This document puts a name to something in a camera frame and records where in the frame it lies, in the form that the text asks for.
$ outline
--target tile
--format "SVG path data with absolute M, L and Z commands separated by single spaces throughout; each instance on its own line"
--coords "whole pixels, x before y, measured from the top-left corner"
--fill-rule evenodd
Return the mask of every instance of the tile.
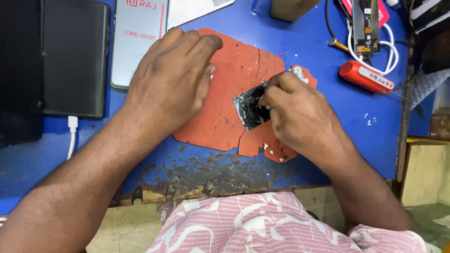
M 159 230 L 150 230 L 120 235 L 120 253 L 145 253 L 158 233 Z
M 445 145 L 412 145 L 403 188 L 403 205 L 436 204 L 446 158 Z
M 295 190 L 294 193 L 307 211 L 313 212 L 319 220 L 324 217 L 326 187 Z
M 345 217 L 331 186 L 295 190 L 294 193 L 303 207 L 315 213 L 320 221 L 345 232 Z
M 335 230 L 345 233 L 345 216 L 337 199 L 333 189 L 326 187 L 323 222 Z
M 86 247 L 88 253 L 119 253 L 118 209 L 106 211 L 97 234 Z
M 149 230 L 161 230 L 156 204 L 135 204 L 118 208 L 119 234 L 129 234 Z
M 120 253 L 119 234 L 97 237 L 86 247 L 88 253 Z

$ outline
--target blue workbench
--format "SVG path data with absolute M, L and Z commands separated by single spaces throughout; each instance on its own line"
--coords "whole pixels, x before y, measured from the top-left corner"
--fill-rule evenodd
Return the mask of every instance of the blue workbench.
M 114 13 L 114 1 L 104 2 L 111 6 Z M 273 54 L 282 53 L 281 58 L 287 67 L 299 64 L 309 69 L 319 82 L 317 89 L 325 94 L 364 157 L 383 177 L 394 178 L 401 101 L 394 95 L 372 95 L 338 77 L 340 66 L 351 57 L 328 46 L 330 35 L 325 23 L 324 7 L 325 2 L 322 1 L 297 22 L 290 24 L 270 18 L 270 0 L 236 0 L 234 5 L 194 20 L 182 28 L 211 28 L 246 44 L 256 44 L 256 47 Z M 347 27 L 343 15 L 334 4 L 330 4 L 329 9 L 334 33 L 340 41 L 346 41 Z M 405 39 L 406 32 L 399 16 L 390 8 L 388 11 L 391 18 L 387 23 L 395 39 Z M 381 34 L 382 40 L 387 40 L 387 34 Z M 406 72 L 407 48 L 398 44 L 397 49 L 400 53 L 399 64 L 387 75 L 394 83 L 403 82 Z M 372 57 L 372 61 L 376 67 L 384 69 L 387 57 L 388 50 L 383 48 L 379 55 Z M 111 90 L 109 78 L 107 82 L 106 117 L 103 120 L 80 119 L 78 147 L 99 131 L 125 100 L 126 94 Z M 67 118 L 46 116 L 41 140 L 0 149 L 0 214 L 9 213 L 33 185 L 64 162 L 69 143 Z M 262 183 L 266 185 L 266 190 L 329 184 L 328 178 L 302 156 L 280 164 L 265 158 L 263 154 L 247 158 L 237 156 L 236 152 L 237 149 L 232 149 L 221 153 L 180 143 L 169 136 L 129 174 L 115 198 L 119 201 L 129 199 L 140 185 L 146 185 L 147 189 L 167 187 L 175 175 L 179 177 L 180 183 L 172 186 L 180 190 L 182 195 L 189 190 L 189 183 L 185 180 L 195 179 L 196 175 L 205 173 L 209 173 L 211 180 L 201 182 L 198 177 L 197 183 L 214 188 L 219 194 L 227 194 L 227 186 L 235 187 L 235 183 L 240 181 L 245 181 L 247 185 L 247 188 L 241 188 L 241 192 L 264 190 Z

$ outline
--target forearm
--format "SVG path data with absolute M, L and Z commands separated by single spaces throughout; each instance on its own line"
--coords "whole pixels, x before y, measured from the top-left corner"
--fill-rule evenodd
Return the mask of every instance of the forearm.
M 79 252 L 90 242 L 128 172 L 163 138 L 142 144 L 124 114 L 21 201 L 0 230 L 0 252 Z
M 321 169 L 330 177 L 345 217 L 355 224 L 389 230 L 411 230 L 410 217 L 385 180 L 359 154 L 351 141 L 344 154 Z

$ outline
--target screen protector box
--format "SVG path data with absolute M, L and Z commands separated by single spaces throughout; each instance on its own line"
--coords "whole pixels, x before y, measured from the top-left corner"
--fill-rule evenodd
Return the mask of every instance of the screen protector box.
M 351 16 L 352 1 L 351 0 L 342 0 L 342 3 L 344 4 L 345 8 L 348 10 L 348 12 L 350 13 L 350 16 Z M 381 1 L 381 0 L 378 0 L 378 19 L 380 21 L 380 28 L 389 19 L 389 13 L 387 13 L 386 7 L 384 6 L 383 1 Z
M 168 0 L 117 0 L 111 86 L 126 90 L 145 53 L 167 27 Z

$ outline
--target smartphone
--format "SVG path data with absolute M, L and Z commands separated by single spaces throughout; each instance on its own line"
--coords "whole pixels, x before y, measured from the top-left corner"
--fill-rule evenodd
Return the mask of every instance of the smartphone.
M 111 87 L 128 90 L 151 45 L 166 33 L 169 0 L 117 0 L 112 43 Z
M 109 5 L 45 0 L 44 113 L 104 117 Z

